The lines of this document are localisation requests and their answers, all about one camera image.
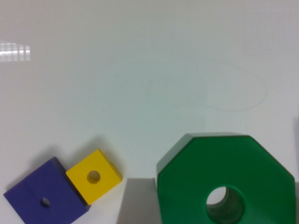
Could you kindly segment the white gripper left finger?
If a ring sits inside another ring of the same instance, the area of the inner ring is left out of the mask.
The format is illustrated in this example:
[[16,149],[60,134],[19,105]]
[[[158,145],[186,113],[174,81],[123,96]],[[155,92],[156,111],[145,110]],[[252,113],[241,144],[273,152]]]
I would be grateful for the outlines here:
[[117,224],[162,224],[154,178],[128,178]]

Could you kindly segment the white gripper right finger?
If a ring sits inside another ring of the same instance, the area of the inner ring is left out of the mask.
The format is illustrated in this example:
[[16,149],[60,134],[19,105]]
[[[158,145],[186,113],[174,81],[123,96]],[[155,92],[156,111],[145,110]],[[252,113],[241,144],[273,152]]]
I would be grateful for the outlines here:
[[299,224],[299,182],[295,182],[295,224]]

